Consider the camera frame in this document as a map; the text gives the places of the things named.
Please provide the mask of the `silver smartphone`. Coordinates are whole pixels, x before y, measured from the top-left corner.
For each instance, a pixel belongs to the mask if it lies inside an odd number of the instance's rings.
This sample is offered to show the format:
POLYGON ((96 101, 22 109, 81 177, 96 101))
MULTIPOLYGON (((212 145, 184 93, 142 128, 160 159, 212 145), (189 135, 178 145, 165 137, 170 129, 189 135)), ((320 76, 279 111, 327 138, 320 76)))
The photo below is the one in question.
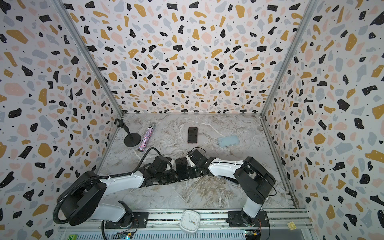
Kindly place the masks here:
POLYGON ((178 175, 178 181, 186 181, 190 179, 189 170, 188 170, 188 160, 186 158, 176 159, 176 172, 178 175))

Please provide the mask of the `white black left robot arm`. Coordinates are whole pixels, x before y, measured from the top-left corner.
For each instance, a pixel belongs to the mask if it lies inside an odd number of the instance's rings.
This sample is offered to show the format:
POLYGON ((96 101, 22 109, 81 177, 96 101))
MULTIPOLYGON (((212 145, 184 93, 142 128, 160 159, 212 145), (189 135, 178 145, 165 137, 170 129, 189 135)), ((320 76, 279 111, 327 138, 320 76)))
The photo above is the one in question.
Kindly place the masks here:
POLYGON ((170 157, 157 156, 151 164, 132 172, 97 175, 82 174, 57 200, 53 211, 56 224, 80 225, 88 220, 109 221, 121 228, 134 222, 134 213, 123 201, 118 205, 102 202, 103 197, 127 189, 168 185, 179 180, 170 157))

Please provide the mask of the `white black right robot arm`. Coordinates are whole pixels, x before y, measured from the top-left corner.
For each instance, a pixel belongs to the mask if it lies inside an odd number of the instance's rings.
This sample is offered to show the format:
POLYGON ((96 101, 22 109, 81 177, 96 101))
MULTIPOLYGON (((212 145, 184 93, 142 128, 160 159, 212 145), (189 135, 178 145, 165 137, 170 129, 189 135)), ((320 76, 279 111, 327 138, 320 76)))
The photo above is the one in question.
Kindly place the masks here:
POLYGON ((208 158, 197 148, 187 154, 191 164, 193 177, 215 176, 225 178, 239 184, 247 195, 247 200, 242 208, 243 215, 254 219, 264 202, 275 190, 276 179, 255 158, 247 157, 242 161, 225 161, 219 158, 208 158))

